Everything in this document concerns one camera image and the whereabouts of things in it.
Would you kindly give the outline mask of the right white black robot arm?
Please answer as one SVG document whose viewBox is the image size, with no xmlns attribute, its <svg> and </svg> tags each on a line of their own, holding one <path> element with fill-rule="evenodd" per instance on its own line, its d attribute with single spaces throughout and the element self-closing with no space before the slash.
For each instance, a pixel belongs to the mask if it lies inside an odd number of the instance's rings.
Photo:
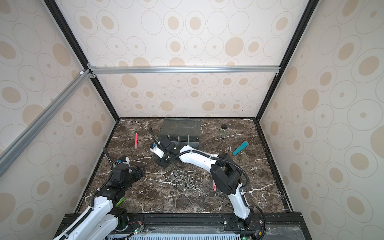
<svg viewBox="0 0 384 240">
<path fill-rule="evenodd" d="M 185 143 L 175 144 L 167 136 L 159 140 L 152 129 L 149 130 L 154 141 L 150 145 L 150 151 L 160 167 L 166 169 L 171 163 L 179 160 L 209 172 L 216 188 L 229 197 L 241 230 L 247 230 L 252 223 L 265 227 L 264 212 L 258 206 L 250 206 L 245 198 L 244 189 L 250 185 L 249 176 L 228 154 L 208 154 Z"/>
</svg>

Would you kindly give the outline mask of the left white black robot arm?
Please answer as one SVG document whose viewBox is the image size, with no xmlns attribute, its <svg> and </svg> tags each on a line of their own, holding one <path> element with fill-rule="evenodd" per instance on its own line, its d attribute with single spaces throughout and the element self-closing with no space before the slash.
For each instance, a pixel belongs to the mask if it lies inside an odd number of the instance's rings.
<svg viewBox="0 0 384 240">
<path fill-rule="evenodd" d="M 87 209 L 60 233 L 56 240 L 103 240 L 129 225 L 127 210 L 118 207 L 126 190 L 145 176 L 144 167 L 132 167 L 127 160 L 110 162 L 111 173 L 93 195 Z"/>
</svg>

